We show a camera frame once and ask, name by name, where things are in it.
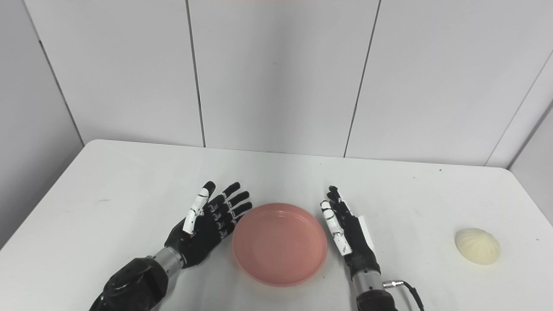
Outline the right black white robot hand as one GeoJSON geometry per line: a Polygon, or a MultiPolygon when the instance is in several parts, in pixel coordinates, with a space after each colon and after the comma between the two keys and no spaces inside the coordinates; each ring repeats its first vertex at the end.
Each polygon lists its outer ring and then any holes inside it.
{"type": "Polygon", "coordinates": [[[363,216],[353,214],[338,187],[329,186],[327,199],[320,203],[321,211],[338,252],[350,270],[351,277],[359,272],[375,270],[381,273],[372,239],[363,216]]]}

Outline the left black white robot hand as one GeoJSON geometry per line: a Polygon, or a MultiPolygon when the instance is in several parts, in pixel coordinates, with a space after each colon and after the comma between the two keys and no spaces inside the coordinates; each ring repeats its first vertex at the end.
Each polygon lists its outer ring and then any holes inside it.
{"type": "Polygon", "coordinates": [[[186,217],[174,226],[164,243],[182,269],[202,263],[253,208],[249,191],[240,191],[239,182],[213,197],[215,189],[213,181],[200,189],[186,217]]]}

